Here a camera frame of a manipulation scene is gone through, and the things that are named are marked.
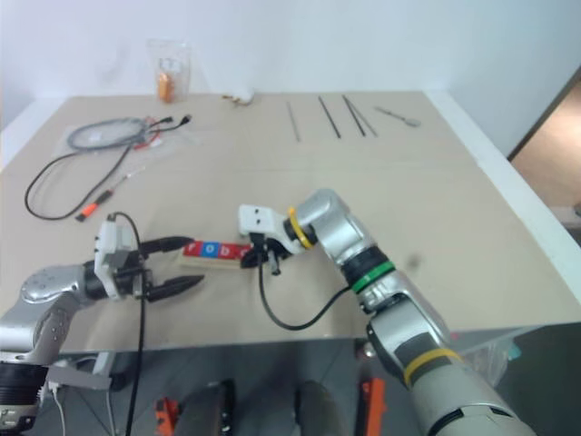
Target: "green ring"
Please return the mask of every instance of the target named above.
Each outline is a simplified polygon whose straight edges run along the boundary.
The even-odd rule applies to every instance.
[[[355,293],[359,293],[363,288],[365,288],[368,284],[376,280],[378,277],[385,273],[389,273],[392,270],[395,270],[396,266],[393,262],[384,262],[373,268],[351,286],[351,289]]]

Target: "yellow ring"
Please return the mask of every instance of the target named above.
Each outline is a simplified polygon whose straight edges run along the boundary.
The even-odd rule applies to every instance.
[[[420,366],[423,366],[424,364],[428,363],[429,361],[433,361],[438,357],[454,357],[456,359],[459,359],[460,361],[462,360],[462,358],[456,352],[453,352],[449,348],[437,348],[436,350],[424,352],[423,354],[420,354],[420,356],[418,356],[416,359],[411,361],[411,363],[406,368],[403,374],[403,380],[406,382],[406,385],[409,387],[409,384],[411,382],[411,376]]]
[[[297,220],[297,213],[294,210],[294,207],[290,207],[288,212],[292,230],[294,230],[294,232],[297,234],[297,237],[299,238],[299,241],[302,244],[302,246],[309,250],[309,248],[312,248],[312,243],[310,243],[309,238],[307,238],[304,231],[302,231],[302,229],[300,228],[299,221]]]

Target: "table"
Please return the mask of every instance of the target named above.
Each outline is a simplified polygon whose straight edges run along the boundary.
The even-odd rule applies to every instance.
[[[573,267],[580,264],[578,249],[449,96],[349,94],[378,131],[377,138],[360,135],[340,94],[322,96],[341,139],[316,94],[259,94],[248,107],[233,106],[217,95],[191,95],[187,102],[173,105],[150,96],[67,100],[0,175],[0,312],[14,303],[21,283],[35,270],[91,259],[93,237],[107,212],[129,213],[143,239],[184,234],[239,242],[240,203],[268,205],[283,213],[315,189],[331,187],[451,330],[581,320],[581,272]],[[300,142],[292,131],[287,102]],[[422,125],[409,128],[373,111],[374,105],[417,118]],[[159,147],[167,146],[172,153],[159,152],[155,162],[137,152],[130,155],[119,174],[143,162],[149,162],[147,169],[86,223],[48,223],[27,214],[25,187],[54,155],[67,129],[119,116],[168,114],[193,117]],[[66,210],[116,155],[92,155],[68,164],[36,196],[36,209]],[[184,268],[177,257],[175,253],[152,259],[158,280],[203,271]],[[268,276],[265,282],[274,311],[286,322],[310,318],[343,285],[320,249],[291,258],[281,268],[280,277]],[[366,317],[354,295],[343,297],[314,327],[286,332],[262,309],[256,272],[205,273],[206,279],[193,290],[149,305],[146,348],[364,333]],[[75,317],[64,350],[134,349],[138,315],[132,299],[99,302]]]

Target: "red block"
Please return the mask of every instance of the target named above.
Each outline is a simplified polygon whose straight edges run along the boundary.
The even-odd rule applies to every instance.
[[[189,243],[185,247],[183,247],[183,255],[184,256],[200,256],[203,248],[203,241],[196,241],[195,243]]]
[[[223,243],[218,251],[218,259],[234,260],[237,258],[239,245],[235,243]]]
[[[238,259],[241,259],[242,257],[244,257],[244,254],[246,254],[247,252],[249,252],[252,248],[251,245],[238,245],[239,251],[238,251]]]

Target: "white wire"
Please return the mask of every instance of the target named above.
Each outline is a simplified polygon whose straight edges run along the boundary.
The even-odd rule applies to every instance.
[[[63,426],[63,436],[66,436],[66,424],[64,423],[64,409],[63,404],[58,400],[58,394],[56,389],[53,389],[53,397],[54,402],[56,403],[56,407],[58,407],[58,412],[61,415],[61,425]]]
[[[113,407],[111,406],[111,390],[107,390],[105,401],[107,403],[107,412],[109,413],[109,425],[111,426],[111,435],[115,436],[117,430],[115,429],[115,419],[113,418]]]

